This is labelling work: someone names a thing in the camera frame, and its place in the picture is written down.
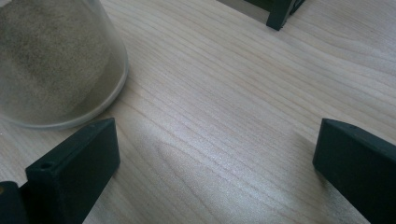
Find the sand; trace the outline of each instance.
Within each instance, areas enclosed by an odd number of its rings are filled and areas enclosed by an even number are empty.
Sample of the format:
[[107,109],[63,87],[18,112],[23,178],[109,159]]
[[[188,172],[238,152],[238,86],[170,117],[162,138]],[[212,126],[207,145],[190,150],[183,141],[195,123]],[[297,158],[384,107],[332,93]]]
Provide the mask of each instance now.
[[81,1],[0,7],[0,113],[50,123],[86,102],[111,52]]

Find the glass jar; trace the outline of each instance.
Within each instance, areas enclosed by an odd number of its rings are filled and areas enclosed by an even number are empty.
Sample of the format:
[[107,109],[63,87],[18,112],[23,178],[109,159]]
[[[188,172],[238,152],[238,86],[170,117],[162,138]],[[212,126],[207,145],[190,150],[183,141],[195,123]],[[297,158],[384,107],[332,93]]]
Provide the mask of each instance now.
[[125,47],[98,0],[0,5],[1,119],[79,125],[114,101],[127,73]]

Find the black object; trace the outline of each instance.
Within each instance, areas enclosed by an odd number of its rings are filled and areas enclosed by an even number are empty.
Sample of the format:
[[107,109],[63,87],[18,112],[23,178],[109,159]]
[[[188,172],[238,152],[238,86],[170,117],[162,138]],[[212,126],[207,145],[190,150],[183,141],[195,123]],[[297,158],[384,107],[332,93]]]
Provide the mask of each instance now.
[[114,119],[89,124],[26,168],[20,189],[0,183],[0,223],[82,223],[119,165]]
[[289,15],[293,14],[304,0],[245,0],[256,7],[260,7],[270,12],[266,25],[280,30],[288,19]]
[[313,163],[371,223],[396,223],[396,146],[324,119]]
[[[289,15],[292,15],[303,4],[304,0],[218,0],[257,21],[266,22],[266,25],[279,31]],[[262,16],[260,8],[270,12],[267,18]]]

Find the black plastic bracket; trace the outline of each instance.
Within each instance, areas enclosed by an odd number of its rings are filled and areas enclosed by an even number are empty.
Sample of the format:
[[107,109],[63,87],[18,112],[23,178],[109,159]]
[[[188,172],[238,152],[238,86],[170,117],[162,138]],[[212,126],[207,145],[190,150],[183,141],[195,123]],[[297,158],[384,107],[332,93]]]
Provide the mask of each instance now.
[[26,168],[19,189],[0,182],[0,223],[82,223],[119,165],[115,120],[89,124]]
[[266,25],[279,31],[290,15],[292,15],[304,2],[304,0],[219,0],[220,2],[234,7],[235,9],[248,14],[250,17],[257,18],[256,13],[250,13],[241,7],[244,5],[235,3],[238,1],[248,2],[256,7],[270,12]]
[[396,223],[396,146],[356,126],[324,119],[313,163],[371,223]]

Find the wood grain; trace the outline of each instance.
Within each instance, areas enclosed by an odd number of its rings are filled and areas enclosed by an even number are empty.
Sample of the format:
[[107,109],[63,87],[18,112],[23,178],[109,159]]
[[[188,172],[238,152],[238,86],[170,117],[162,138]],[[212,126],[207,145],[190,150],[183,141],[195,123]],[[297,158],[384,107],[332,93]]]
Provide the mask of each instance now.
[[[130,75],[85,223],[367,223],[312,157],[322,118],[396,143],[396,2],[306,0],[280,32],[215,0],[103,0]],[[0,178],[75,129],[0,123]]]

